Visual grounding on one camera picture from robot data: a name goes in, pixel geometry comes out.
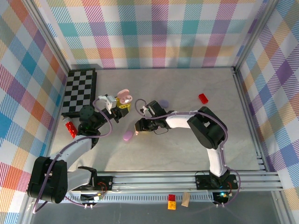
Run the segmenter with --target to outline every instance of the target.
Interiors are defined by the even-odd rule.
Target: aluminum frame
[[[60,65],[67,73],[70,69],[67,61],[65,60],[62,52],[55,42],[54,37],[49,31],[44,19],[39,13],[33,0],[22,0],[27,10],[32,15],[35,23],[40,29],[42,35],[46,39],[47,43],[51,47],[54,55],[57,57]],[[282,185],[279,176],[276,172],[268,172],[269,166],[265,160],[260,142],[257,137],[256,130],[253,125],[253,120],[248,108],[248,104],[242,90],[241,81],[239,79],[238,70],[246,60],[246,57],[255,41],[259,37],[262,29],[264,28],[268,18],[275,9],[278,0],[270,0],[264,14],[258,21],[258,25],[254,30],[248,44],[242,52],[239,61],[236,65],[236,73],[232,70],[235,85],[238,90],[238,94],[242,103],[243,111],[248,123],[248,127],[251,133],[252,140],[255,145],[257,160],[259,163],[259,171],[240,171],[241,180],[244,184],[241,185],[241,191],[271,191],[273,200],[275,202],[278,216],[281,223],[295,223],[292,213],[289,212],[287,204],[285,203],[285,196],[282,191]],[[158,196],[162,202],[166,198],[166,194],[174,193],[177,196],[177,200],[181,200],[182,192],[188,191],[191,193],[191,201],[212,201],[210,197],[212,191],[198,191],[195,186],[195,171],[173,171],[173,172],[100,172],[99,175],[113,175],[114,185],[112,192],[107,193],[107,198],[103,202],[150,202],[150,196]],[[76,200],[78,199],[80,192],[72,191],[69,196]],[[32,207],[35,200],[28,198],[26,195],[23,201],[22,207],[24,208],[19,215],[18,223],[30,223],[32,217]]]

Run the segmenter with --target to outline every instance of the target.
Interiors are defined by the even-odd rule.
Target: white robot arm
[[[55,153],[50,157],[40,156],[36,159],[27,190],[29,197],[60,203],[68,191],[79,186],[98,187],[96,169],[78,167],[73,172],[67,171],[81,155],[91,150],[97,144],[98,136],[101,135],[98,129],[108,122],[103,114],[108,119],[114,119],[118,123],[119,119],[126,116],[129,112],[130,105],[120,104],[118,98],[105,95],[100,96],[99,100],[105,102],[105,109],[101,111],[102,113],[96,112],[91,106],[85,106],[80,110],[80,125],[73,144],[70,144],[63,153]],[[57,155],[59,155],[59,158],[54,162],[46,185],[43,187],[50,165]]]
[[[136,134],[144,131],[154,131],[158,128],[190,128],[201,145],[207,149],[210,160],[209,173],[211,177],[211,183],[217,188],[221,187],[222,183],[227,179],[230,172],[223,164],[223,159],[221,157],[220,144],[225,139],[225,132],[213,120],[217,120],[223,125],[223,127],[226,128],[222,121],[207,107],[202,107],[198,111],[191,111],[185,115],[178,115],[177,111],[166,112],[158,102],[152,101],[144,106],[141,110],[143,113],[146,111],[151,114],[152,118],[142,118],[137,121],[135,124]],[[202,112],[212,117],[213,120],[199,114],[194,114],[194,112]]]

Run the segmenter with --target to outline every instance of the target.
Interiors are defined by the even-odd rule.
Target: purple object
[[[124,135],[122,136],[122,138],[125,141],[129,141],[132,137],[133,137],[133,132],[132,131],[126,131],[126,133],[124,133]]]
[[[159,101],[159,104],[160,104],[160,106],[161,106],[162,108],[168,108],[168,106],[169,106],[168,101],[165,100],[165,99],[161,99],[161,100]]]

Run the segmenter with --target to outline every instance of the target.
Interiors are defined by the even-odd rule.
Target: chessboard
[[[62,116],[78,118],[83,106],[93,106],[96,82],[95,69],[71,70],[66,82]]]

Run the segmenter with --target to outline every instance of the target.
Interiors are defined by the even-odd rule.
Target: red lego brick
[[[168,201],[169,202],[175,202],[176,201],[176,196],[175,195],[168,195]]]
[[[201,100],[201,102],[203,104],[206,104],[207,102],[209,102],[209,100],[206,98],[206,96],[202,93],[198,95],[198,98]]]

